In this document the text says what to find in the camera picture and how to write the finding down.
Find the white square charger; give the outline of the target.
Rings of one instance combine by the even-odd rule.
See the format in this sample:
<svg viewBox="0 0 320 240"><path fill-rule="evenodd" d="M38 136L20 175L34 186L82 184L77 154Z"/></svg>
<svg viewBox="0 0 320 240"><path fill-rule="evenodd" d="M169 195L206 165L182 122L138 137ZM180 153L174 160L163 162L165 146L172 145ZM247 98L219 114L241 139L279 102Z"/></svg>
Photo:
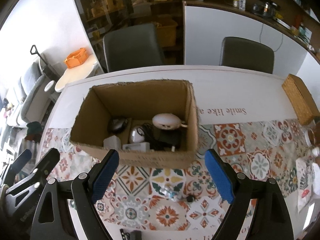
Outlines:
<svg viewBox="0 0 320 240"><path fill-rule="evenodd" d="M113 135L103 140L103 147L106 150L121 150L121 140Z"/></svg>

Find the black rectangular device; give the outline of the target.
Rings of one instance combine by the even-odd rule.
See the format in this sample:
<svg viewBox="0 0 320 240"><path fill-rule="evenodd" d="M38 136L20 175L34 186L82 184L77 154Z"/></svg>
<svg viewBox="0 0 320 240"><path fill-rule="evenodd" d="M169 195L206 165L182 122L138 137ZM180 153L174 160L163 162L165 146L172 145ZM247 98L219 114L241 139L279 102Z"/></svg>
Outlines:
<svg viewBox="0 0 320 240"><path fill-rule="evenodd" d="M142 232L139 230L125 231L120 229L121 239L122 240L142 240Z"/></svg>

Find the black round cable hub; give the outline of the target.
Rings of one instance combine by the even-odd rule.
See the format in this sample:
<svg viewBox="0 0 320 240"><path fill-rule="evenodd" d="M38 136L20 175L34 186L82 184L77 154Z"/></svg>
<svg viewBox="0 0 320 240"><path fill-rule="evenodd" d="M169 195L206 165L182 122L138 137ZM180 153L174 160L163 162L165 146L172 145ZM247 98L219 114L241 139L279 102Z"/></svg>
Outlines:
<svg viewBox="0 0 320 240"><path fill-rule="evenodd" d="M110 134L120 134L125 131L128 122L126 118L111 118L107 130Z"/></svg>

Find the silver egg-shaped device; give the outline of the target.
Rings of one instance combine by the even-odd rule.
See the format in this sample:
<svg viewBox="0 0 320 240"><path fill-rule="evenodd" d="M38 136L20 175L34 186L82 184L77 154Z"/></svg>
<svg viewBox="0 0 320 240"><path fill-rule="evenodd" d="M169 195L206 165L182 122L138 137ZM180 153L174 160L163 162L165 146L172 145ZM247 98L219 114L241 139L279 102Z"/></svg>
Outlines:
<svg viewBox="0 0 320 240"><path fill-rule="evenodd" d="M138 144L145 141L145 133L142 126L137 125L131 129L129 143Z"/></svg>

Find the black power adapter with cable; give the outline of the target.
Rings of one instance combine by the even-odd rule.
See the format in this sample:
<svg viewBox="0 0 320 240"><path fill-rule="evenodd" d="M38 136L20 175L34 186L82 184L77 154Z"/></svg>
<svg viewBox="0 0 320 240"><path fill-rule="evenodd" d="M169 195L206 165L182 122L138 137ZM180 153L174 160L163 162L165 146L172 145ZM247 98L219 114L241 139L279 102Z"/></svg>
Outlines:
<svg viewBox="0 0 320 240"><path fill-rule="evenodd" d="M180 129L163 130L156 128L152 124L145 122L138 129L140 135L144 135L144 141L150 144L150 148L155 151L179 150L182 141L182 131Z"/></svg>

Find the pink round night light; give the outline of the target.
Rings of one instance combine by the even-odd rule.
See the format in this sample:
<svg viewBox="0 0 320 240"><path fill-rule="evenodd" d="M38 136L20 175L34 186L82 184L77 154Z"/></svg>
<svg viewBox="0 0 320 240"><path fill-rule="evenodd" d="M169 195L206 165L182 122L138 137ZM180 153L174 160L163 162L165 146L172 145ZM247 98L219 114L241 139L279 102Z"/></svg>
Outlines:
<svg viewBox="0 0 320 240"><path fill-rule="evenodd" d="M162 130L175 130L180 127L187 128L188 125L176 115L171 113L157 114L152 119L152 124L158 129Z"/></svg>

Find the patterned tile table runner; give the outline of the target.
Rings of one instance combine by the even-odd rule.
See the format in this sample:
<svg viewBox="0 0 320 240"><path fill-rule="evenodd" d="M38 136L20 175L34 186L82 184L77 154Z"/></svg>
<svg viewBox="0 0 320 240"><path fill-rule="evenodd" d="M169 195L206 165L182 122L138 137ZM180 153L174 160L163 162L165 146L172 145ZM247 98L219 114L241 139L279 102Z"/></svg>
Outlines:
<svg viewBox="0 0 320 240"><path fill-rule="evenodd" d="M183 169L121 165L103 198L96 203L101 220L142 230L185 231L214 229L228 204L204 164L204 154L214 148L236 172L251 179L274 178L285 198L293 230L299 233L307 206L297 209L296 160L309 156L306 127L296 119L201 125L199 150L194 161ZM170 185L180 194L174 202L160 189ZM193 195L195 200L187 202Z"/></svg>

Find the small white blue figurine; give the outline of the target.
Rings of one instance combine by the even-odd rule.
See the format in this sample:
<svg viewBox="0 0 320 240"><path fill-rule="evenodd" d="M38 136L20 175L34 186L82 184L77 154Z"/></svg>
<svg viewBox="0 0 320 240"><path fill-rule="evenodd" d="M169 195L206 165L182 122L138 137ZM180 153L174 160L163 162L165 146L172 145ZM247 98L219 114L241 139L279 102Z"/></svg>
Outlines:
<svg viewBox="0 0 320 240"><path fill-rule="evenodd" d="M168 199L178 202L181 200L180 194L175 191L170 185L164 185L161 189L160 192L166 196Z"/></svg>

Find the grey sofa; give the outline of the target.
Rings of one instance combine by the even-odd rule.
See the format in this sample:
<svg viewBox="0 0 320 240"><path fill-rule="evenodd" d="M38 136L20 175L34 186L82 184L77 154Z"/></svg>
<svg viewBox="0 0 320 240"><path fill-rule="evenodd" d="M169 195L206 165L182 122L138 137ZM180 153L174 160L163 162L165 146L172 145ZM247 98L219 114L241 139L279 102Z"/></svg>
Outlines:
<svg viewBox="0 0 320 240"><path fill-rule="evenodd" d="M25 128L30 122L42 121L50 103L49 93L44 91L49 82L38 59L21 75L14 87L7 91L5 98L12 105L7 125Z"/></svg>

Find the floral fabric tissue pouch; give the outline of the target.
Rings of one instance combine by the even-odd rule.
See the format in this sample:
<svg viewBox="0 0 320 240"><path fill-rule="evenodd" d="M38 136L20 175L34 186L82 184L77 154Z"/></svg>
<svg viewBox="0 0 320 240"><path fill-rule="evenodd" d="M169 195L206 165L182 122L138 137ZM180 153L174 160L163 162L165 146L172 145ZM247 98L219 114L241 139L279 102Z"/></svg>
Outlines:
<svg viewBox="0 0 320 240"><path fill-rule="evenodd" d="M306 156L296 160L297 180L298 180L298 200L297 209L300 213L310 202L312 197L312 185L314 179L313 163L315 158Z"/></svg>

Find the brown cardboard box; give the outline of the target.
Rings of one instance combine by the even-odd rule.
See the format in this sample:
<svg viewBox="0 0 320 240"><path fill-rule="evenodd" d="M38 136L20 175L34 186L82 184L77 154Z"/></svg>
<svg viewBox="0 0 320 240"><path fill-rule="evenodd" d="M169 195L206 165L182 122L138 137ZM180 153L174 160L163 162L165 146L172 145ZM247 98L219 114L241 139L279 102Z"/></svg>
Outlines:
<svg viewBox="0 0 320 240"><path fill-rule="evenodd" d="M107 130L111 118L126 118L128 125L117 134L121 144L129 142L131 129L145 122L152 124L157 114L178 116L187 128L180 127L179 150L148 152L119 150L120 163L152 168L187 168L198 149L198 116L192 83L185 80L146 80L93 86L89 89L75 123L70 142L94 158L103 159L108 150L103 140L113 136Z"/></svg>

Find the orange plastic basket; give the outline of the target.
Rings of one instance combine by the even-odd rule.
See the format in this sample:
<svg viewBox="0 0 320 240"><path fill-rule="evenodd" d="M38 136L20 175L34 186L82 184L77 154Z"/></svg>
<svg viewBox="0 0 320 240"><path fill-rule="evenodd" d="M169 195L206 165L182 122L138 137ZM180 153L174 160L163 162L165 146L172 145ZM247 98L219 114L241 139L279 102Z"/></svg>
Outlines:
<svg viewBox="0 0 320 240"><path fill-rule="evenodd" d="M83 64L87 58L88 53L86 48L80 48L79 50L70 53L64 60L64 63L68 69L71 69Z"/></svg>

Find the dark dining chair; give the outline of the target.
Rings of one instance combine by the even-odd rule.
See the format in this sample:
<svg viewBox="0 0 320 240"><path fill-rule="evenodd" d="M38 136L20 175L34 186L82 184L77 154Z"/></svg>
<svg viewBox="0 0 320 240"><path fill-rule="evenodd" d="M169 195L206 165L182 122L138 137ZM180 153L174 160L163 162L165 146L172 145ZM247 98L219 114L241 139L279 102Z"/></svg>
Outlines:
<svg viewBox="0 0 320 240"><path fill-rule="evenodd" d="M220 65L272 74L274 52L259 42L228 36L221 43Z"/></svg>
<svg viewBox="0 0 320 240"><path fill-rule="evenodd" d="M109 73L165 64L152 23L112 31L104 36L103 46Z"/></svg>

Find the left dark dining chair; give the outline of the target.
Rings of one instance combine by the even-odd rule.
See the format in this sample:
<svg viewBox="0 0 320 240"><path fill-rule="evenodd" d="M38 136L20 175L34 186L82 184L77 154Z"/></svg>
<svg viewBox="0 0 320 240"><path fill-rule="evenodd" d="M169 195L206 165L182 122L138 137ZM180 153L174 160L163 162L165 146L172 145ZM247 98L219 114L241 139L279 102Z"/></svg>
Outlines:
<svg viewBox="0 0 320 240"><path fill-rule="evenodd" d="M112 31L104 36L103 46L109 73L165 64L152 23Z"/></svg>

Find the wooden wall shelf unit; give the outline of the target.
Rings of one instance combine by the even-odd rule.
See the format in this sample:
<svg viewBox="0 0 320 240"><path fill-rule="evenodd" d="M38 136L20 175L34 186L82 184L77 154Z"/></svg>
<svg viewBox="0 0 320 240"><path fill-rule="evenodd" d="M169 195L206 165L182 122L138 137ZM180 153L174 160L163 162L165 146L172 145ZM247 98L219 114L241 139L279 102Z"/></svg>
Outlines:
<svg viewBox="0 0 320 240"><path fill-rule="evenodd" d="M246 9L244 11L233 6L233 0L183 0L183 3L188 6L204 7L211 9L219 9L223 11L239 14L256 21L267 24L268 26L284 33L294 41L298 42L302 47L306 48L302 41L293 36L293 33L284 26L277 23L273 18L263 16L261 13L254 12L253 6L255 4L265 5L269 3L275 12L279 13L286 24L290 27L297 27L300 23L312 31L310 44L318 49L319 48L319 23L314 18L308 15L296 2L293 0L246 0Z"/></svg>

